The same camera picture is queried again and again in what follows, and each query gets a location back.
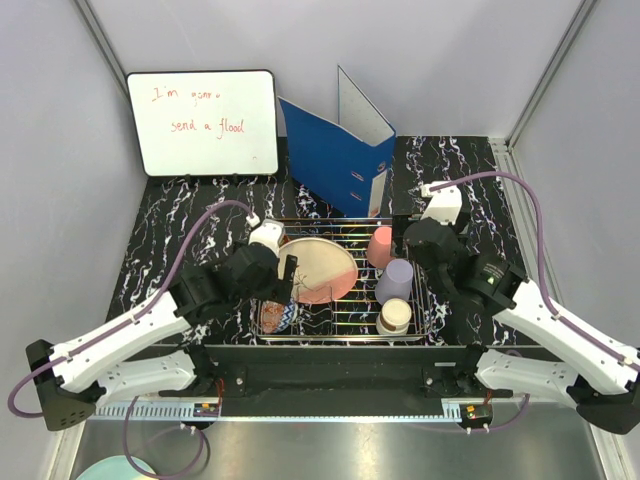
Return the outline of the wire dish rack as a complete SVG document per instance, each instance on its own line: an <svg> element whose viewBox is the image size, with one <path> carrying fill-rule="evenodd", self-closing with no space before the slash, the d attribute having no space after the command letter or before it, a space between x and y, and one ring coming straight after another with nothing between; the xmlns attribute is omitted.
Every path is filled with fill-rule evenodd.
<svg viewBox="0 0 640 480"><path fill-rule="evenodd" d="M431 327L426 277L413 268L404 333L381 335L376 320L382 305L375 288L383 271L366 253L377 228L388 219L283 218L281 259L297 258L291 300L285 306L261 302L252 314L257 338L268 343L424 344Z"/></svg>

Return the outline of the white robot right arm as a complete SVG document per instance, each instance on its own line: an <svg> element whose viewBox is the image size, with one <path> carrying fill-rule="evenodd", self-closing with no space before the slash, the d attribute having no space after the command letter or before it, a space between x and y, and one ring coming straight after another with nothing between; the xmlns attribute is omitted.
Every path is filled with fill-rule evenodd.
<svg viewBox="0 0 640 480"><path fill-rule="evenodd" d="M590 424L625 435L639 424L639 351L602 334L546 297L525 271L494 254L470 254L459 229L395 215L392 242L455 311L484 314L554 355L543 361L469 345L441 378L466 396L508 390L553 400Z"/></svg>

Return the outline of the lavender cup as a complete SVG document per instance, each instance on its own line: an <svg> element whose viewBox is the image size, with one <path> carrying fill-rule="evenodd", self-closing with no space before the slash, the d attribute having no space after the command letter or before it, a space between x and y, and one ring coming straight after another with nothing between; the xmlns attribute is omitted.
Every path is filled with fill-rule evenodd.
<svg viewBox="0 0 640 480"><path fill-rule="evenodd" d="M412 291L414 270L404 259L391 260L378 280L375 298L381 305L391 299L408 301Z"/></svg>

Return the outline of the pink cup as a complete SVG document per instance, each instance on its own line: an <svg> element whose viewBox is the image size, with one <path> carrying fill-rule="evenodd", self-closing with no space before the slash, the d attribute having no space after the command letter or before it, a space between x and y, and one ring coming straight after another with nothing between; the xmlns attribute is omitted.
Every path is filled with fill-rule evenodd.
<svg viewBox="0 0 640 480"><path fill-rule="evenodd" d="M371 235L367 247L367 261L375 268L384 269L392 260L392 228L378 227Z"/></svg>

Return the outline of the beige brown cup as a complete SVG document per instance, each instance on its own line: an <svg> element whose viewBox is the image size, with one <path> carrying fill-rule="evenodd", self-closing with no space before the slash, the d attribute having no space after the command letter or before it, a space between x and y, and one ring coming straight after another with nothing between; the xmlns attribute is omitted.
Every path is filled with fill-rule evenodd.
<svg viewBox="0 0 640 480"><path fill-rule="evenodd" d="M408 332L412 310L408 302L400 298L386 301L376 319L380 335L404 335Z"/></svg>

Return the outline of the red blue patterned bowl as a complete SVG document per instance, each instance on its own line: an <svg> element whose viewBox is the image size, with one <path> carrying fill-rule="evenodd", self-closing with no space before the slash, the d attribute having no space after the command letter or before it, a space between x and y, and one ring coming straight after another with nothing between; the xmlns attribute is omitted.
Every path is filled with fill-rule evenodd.
<svg viewBox="0 0 640 480"><path fill-rule="evenodd" d="M260 309L259 325L263 334L281 333L291 327L298 317L299 306L290 301L283 305L273 301L265 301Z"/></svg>

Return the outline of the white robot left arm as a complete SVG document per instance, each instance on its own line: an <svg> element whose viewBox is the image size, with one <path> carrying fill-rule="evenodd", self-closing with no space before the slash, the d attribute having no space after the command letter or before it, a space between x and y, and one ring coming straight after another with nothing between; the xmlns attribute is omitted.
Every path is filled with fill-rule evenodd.
<svg viewBox="0 0 640 480"><path fill-rule="evenodd" d="M223 261L182 270L169 288L101 327L65 343L38 340L26 349L40 408L52 432L75 426L97 409L135 396L208 394L216 372L200 347L136 359L153 344L214 319L251 299L287 304L297 258L278 258L259 243Z"/></svg>

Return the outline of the pink beige plate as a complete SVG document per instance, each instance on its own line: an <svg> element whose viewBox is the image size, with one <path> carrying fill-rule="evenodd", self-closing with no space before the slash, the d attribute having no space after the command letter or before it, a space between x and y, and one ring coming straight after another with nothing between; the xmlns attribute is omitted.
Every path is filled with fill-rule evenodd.
<svg viewBox="0 0 640 480"><path fill-rule="evenodd" d="M285 256L295 255L292 300L302 304L325 304L339 300L355 286L359 270L354 257L339 244L305 237L289 241L280 247L279 274L284 273Z"/></svg>

